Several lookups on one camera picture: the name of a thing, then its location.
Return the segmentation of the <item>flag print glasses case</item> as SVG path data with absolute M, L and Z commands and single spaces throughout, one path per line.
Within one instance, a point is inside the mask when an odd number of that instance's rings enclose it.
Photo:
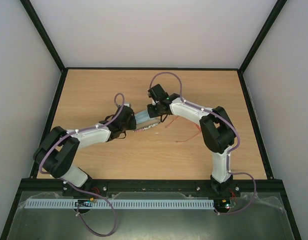
M 137 124 L 136 129 L 133 130 L 133 132 L 138 133 L 138 132 L 141 132 L 141 131 L 144 131 L 144 130 L 148 130 L 149 128 L 153 128 L 153 127 L 155 127 L 159 124 L 160 124 L 160 119 L 159 118 L 153 118 L 153 119 L 147 120 L 143 123 Z

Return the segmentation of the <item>light blue cleaning cloth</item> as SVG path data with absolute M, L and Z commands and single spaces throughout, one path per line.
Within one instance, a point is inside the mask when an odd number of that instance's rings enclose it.
M 136 120 L 136 125 L 140 125 L 142 123 L 145 123 L 147 121 L 150 121 L 151 118 L 148 114 L 148 110 L 143 110 L 141 112 L 138 112 L 135 114 L 135 120 Z

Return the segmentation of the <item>red transparent sunglasses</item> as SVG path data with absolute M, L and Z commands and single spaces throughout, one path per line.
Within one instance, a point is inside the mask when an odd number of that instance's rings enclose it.
M 165 129 L 171 131 L 173 140 L 176 143 L 185 143 L 191 141 L 201 134 L 201 128 L 198 126 L 198 124 L 179 116 L 174 117 L 165 126 Z

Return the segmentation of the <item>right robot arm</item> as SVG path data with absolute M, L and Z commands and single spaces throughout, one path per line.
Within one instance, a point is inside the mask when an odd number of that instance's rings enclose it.
M 212 191 L 218 196 L 228 192 L 233 180 L 230 152 L 238 136 L 225 109 L 202 107 L 179 94 L 169 95 L 160 84 L 150 87 L 148 96 L 152 99 L 152 103 L 147 105 L 149 117 L 175 115 L 200 126 L 203 141 L 212 152 Z

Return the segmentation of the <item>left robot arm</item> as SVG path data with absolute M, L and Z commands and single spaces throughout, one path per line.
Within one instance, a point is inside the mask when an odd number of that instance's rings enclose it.
M 135 113 L 129 106 L 123 105 L 114 115 L 91 127 L 76 130 L 65 130 L 60 126 L 53 128 L 35 151 L 33 159 L 39 165 L 39 171 L 80 188 L 91 177 L 73 165 L 76 152 L 118 139 L 126 131 L 135 129 Z

